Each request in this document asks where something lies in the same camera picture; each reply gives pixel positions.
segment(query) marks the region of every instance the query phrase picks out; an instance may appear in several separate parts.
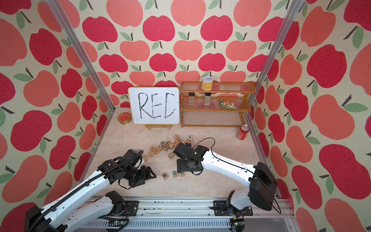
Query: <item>wooden whiteboard frame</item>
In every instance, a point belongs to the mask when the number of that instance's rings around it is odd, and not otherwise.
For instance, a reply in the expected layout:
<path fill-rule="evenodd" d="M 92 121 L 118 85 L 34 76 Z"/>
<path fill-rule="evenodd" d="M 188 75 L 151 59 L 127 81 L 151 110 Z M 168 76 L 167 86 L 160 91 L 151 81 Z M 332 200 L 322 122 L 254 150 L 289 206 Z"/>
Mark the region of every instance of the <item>wooden whiteboard frame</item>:
<path fill-rule="evenodd" d="M 134 122 L 134 117 L 133 117 L 133 110 L 132 110 L 132 107 L 131 107 L 131 104 L 130 104 L 130 112 L 131 112 L 131 117 L 132 117 L 132 120 L 133 120 L 133 123 L 134 124 L 136 124 L 136 125 L 178 125 L 178 124 L 180 124 L 180 114 L 181 114 L 181 109 L 180 109 L 180 107 L 181 107 L 181 104 L 180 104 L 180 90 L 179 90 L 179 88 L 178 87 L 171 87 L 171 86 L 169 86 L 169 87 L 156 87 L 156 86 L 149 86 L 149 87 L 145 87 L 145 86 L 137 86 L 137 87 L 129 87 L 128 88 L 128 96 L 129 96 L 129 102 L 130 102 L 130 94 L 129 94 L 129 89 L 131 89 L 131 88 L 136 88 L 136 89 L 138 89 L 138 88 L 176 88 L 176 89 L 178 89 L 178 96 L 179 96 L 179 123 L 176 123 L 176 124 L 148 124 L 148 123 L 141 123 L 141 124 L 137 124 L 137 123 L 135 123 Z"/>

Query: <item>snack bag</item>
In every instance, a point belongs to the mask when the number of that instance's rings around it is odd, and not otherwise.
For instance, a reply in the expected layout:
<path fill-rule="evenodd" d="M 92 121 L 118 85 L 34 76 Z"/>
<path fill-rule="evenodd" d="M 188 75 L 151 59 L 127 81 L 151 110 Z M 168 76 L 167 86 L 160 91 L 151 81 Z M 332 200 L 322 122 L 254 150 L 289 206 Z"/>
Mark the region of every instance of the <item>snack bag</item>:
<path fill-rule="evenodd" d="M 230 101 L 230 100 L 221 99 L 219 101 L 219 105 L 223 108 L 226 108 L 226 109 L 237 110 L 237 104 L 233 101 Z"/>

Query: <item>shelf tier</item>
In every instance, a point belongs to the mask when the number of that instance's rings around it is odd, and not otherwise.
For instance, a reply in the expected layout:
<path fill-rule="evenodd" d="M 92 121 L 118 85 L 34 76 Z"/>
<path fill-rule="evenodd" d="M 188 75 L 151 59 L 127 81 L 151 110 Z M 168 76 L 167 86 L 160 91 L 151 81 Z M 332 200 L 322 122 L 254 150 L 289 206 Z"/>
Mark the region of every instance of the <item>shelf tier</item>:
<path fill-rule="evenodd" d="M 219 105 L 221 99 L 231 100 L 236 103 L 237 110 L 231 110 L 223 108 Z M 182 111 L 208 111 L 208 112 L 219 112 L 219 111 L 230 111 L 230 112 L 250 112 L 249 104 L 244 97 L 211 97 L 210 105 L 204 105 L 204 97 L 194 97 L 194 106 L 189 106 L 189 97 L 183 96 Z"/>
<path fill-rule="evenodd" d="M 254 94 L 256 88 L 252 81 L 249 82 L 214 82 L 213 88 L 210 91 L 201 89 L 201 82 L 184 81 L 180 87 L 181 93 L 196 92 L 196 93 L 240 93 Z"/>

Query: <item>wooden easel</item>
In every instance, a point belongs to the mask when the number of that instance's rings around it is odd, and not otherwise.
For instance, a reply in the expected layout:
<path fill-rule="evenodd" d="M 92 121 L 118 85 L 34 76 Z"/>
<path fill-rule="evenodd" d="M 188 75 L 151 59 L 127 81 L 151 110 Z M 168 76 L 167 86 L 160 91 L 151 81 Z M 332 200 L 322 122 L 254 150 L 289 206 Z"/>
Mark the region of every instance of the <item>wooden easel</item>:
<path fill-rule="evenodd" d="M 167 128 L 168 130 L 171 130 L 171 125 L 145 125 L 148 130 L 152 128 Z"/>

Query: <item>yellow can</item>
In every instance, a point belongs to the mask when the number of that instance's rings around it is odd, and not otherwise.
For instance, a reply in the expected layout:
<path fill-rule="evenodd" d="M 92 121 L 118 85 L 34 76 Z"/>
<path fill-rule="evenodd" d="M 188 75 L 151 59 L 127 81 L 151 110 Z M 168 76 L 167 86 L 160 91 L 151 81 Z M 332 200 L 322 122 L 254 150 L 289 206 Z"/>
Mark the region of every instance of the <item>yellow can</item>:
<path fill-rule="evenodd" d="M 201 82 L 201 89 L 210 91 L 213 88 L 214 79 L 211 76 L 204 76 Z"/>

